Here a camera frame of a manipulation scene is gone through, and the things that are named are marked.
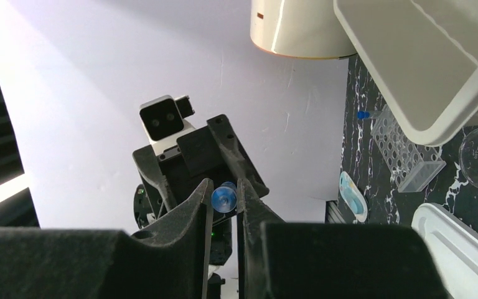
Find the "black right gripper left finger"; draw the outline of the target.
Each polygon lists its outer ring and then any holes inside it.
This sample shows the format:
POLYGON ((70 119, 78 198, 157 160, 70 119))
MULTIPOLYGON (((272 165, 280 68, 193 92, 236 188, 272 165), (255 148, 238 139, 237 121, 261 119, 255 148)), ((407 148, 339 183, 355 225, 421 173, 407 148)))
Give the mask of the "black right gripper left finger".
POLYGON ((0 298, 163 298, 164 268, 134 234, 0 227, 0 298))

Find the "blue capped tube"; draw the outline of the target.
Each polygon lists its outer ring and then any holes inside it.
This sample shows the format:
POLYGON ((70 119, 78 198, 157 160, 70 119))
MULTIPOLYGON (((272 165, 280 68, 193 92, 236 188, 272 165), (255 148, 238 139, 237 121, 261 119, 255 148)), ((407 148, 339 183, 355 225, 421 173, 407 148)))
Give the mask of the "blue capped tube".
POLYGON ((233 211, 237 206, 237 187, 232 182, 224 182, 211 196, 212 207, 222 214, 233 211))
POLYGON ((382 115, 382 111, 374 110, 374 111, 358 111, 357 118, 359 120, 376 120, 379 119, 382 115))

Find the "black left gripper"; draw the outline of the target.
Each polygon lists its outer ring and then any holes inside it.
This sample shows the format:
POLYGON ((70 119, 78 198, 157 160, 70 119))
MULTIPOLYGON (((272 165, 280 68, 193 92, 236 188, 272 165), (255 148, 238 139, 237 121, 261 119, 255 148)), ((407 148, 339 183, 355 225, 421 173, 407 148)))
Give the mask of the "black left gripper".
POLYGON ((211 179, 215 188, 226 181, 237 186, 239 181, 249 181, 260 198, 269 194, 269 188, 224 114, 207 120, 207 127, 178 138, 173 153, 175 156, 159 162, 151 145, 133 152, 156 217, 183 203, 205 178, 211 179))

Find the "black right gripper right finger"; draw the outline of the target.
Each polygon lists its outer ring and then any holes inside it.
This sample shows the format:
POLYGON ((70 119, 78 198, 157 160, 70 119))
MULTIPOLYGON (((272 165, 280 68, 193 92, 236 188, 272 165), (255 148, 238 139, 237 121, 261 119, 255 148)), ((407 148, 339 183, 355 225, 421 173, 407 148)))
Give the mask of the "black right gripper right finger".
POLYGON ((447 298, 422 238, 398 225, 285 222, 240 179, 240 298, 447 298))

